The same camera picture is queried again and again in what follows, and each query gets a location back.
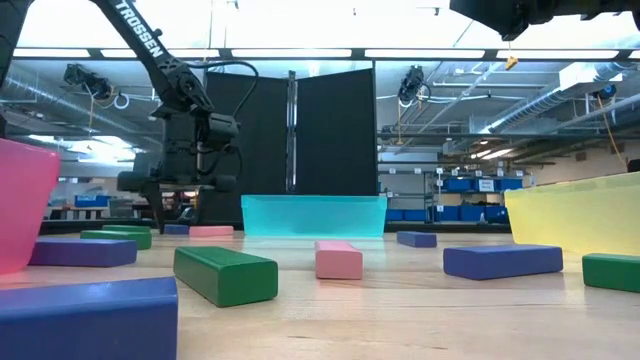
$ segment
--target translucent cyan container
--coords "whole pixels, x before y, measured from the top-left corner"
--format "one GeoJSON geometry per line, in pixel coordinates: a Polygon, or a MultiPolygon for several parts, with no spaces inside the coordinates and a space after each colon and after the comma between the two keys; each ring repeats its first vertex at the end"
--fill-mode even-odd
{"type": "Polygon", "coordinates": [[[0,274],[31,259],[49,194],[58,181],[58,154],[0,139],[0,274]]]}
{"type": "Polygon", "coordinates": [[[505,201],[519,244],[640,255],[640,173],[507,191],[505,201]]]}
{"type": "Polygon", "coordinates": [[[242,196],[244,231],[254,237],[378,238],[386,211],[379,196],[242,196]]]}

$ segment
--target translucent yellow container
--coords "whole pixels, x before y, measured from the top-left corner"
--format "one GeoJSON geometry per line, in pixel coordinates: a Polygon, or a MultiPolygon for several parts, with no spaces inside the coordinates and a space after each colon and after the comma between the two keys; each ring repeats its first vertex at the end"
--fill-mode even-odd
{"type": "Polygon", "coordinates": [[[515,241],[640,255],[640,173],[507,191],[515,241]]]}

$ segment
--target pink block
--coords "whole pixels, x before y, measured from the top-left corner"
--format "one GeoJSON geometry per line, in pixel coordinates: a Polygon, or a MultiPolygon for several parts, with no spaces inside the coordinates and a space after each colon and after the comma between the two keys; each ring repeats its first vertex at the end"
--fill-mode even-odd
{"type": "Polygon", "coordinates": [[[224,236],[233,235],[233,226],[192,226],[189,228],[189,236],[224,236]]]}
{"type": "Polygon", "coordinates": [[[59,168],[55,152],[0,139],[0,274],[31,259],[59,168]]]}
{"type": "Polygon", "coordinates": [[[318,279],[362,279],[362,253],[346,241],[316,241],[318,279]]]}

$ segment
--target ceiling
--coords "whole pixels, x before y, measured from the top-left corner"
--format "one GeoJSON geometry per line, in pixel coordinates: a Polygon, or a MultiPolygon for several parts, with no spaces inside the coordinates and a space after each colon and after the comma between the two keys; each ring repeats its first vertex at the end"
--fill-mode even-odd
{"type": "MultiPolygon", "coordinates": [[[[534,26],[511,44],[503,43],[497,33],[464,16],[441,9],[438,15],[434,7],[442,1],[394,1],[371,5],[364,1],[257,1],[240,0],[239,9],[218,0],[182,0],[181,6],[160,6],[151,0],[137,0],[136,6],[154,27],[162,28],[163,43],[167,48],[206,47],[390,47],[390,48],[632,48],[638,43],[637,30],[631,15],[604,14],[591,22],[581,22],[577,17],[559,17],[548,24],[534,26]]],[[[83,47],[126,48],[126,44],[108,21],[90,1],[86,0],[38,0],[29,12],[19,41],[19,47],[83,47]],[[74,14],[67,11],[74,9],[74,14]]],[[[144,67],[137,61],[123,60],[34,60],[14,59],[11,71],[36,76],[39,86],[50,85],[64,99],[90,108],[89,96],[81,88],[70,88],[62,75],[69,63],[78,63],[96,74],[109,79],[118,92],[131,95],[125,109],[100,109],[102,114],[125,124],[127,129],[140,136],[127,136],[127,132],[108,123],[93,121],[88,114],[61,113],[50,103],[34,98],[28,93],[9,91],[0,93],[4,108],[26,116],[12,122],[13,132],[69,132],[87,131],[91,128],[109,133],[122,133],[122,138],[142,150],[157,149],[162,124],[150,121],[148,114],[157,106],[155,93],[144,67]]],[[[496,117],[525,99],[534,98],[545,88],[557,83],[558,72],[567,62],[523,62],[511,71],[504,65],[480,81],[481,85],[466,94],[467,97],[491,96],[486,99],[460,101],[470,84],[474,83],[491,66],[489,63],[451,61],[340,61],[340,60],[287,60],[251,61],[261,76],[287,78],[295,71],[297,78],[322,76],[359,69],[375,68],[377,96],[377,125],[397,124],[398,102],[393,97],[398,92],[402,78],[412,65],[422,66],[431,88],[431,96],[437,103],[424,102],[414,105],[408,116],[402,119],[405,132],[415,132],[422,125],[438,116],[437,121],[423,129],[426,133],[464,133],[469,129],[470,117],[496,117]]],[[[226,72],[247,74],[247,69],[228,66],[226,72]]],[[[203,72],[196,75],[202,80],[203,72]]],[[[629,72],[624,82],[618,84],[618,97],[623,99],[637,94],[638,75],[629,72]]],[[[545,117],[566,121],[585,112],[584,101],[576,100],[557,106],[545,113],[545,117]]],[[[602,131],[602,122],[594,120],[587,126],[576,128],[576,133],[602,131]]],[[[24,136],[22,141],[31,141],[24,136]]],[[[443,145],[446,138],[415,139],[412,145],[443,145]]],[[[489,145],[502,145],[492,142],[489,145]]],[[[533,145],[552,147],[553,142],[533,142],[533,145]]],[[[469,151],[481,149],[477,141],[467,143],[469,151]]]]}

